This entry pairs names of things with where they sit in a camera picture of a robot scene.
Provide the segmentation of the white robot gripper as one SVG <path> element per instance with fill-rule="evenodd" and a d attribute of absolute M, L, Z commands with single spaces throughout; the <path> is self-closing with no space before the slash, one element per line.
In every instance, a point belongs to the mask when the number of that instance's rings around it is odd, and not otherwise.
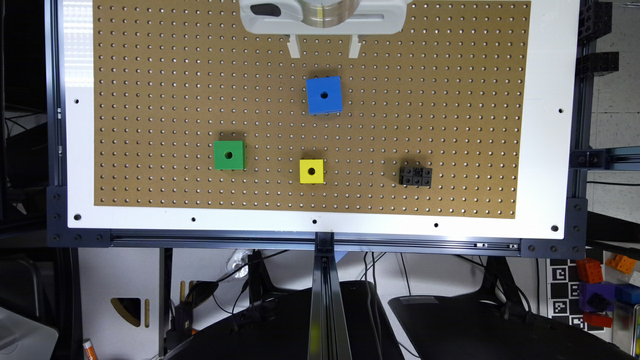
<path fill-rule="evenodd" d="M 344 23 L 316 28 L 302 22 L 299 0 L 240 0 L 239 15 L 244 28 L 254 34 L 289 35 L 287 48 L 292 58 L 300 58 L 297 35 L 351 35 L 350 59 L 361 52 L 358 35 L 385 35 L 399 32 L 404 26 L 408 0 L 359 0 L 355 13 Z"/>

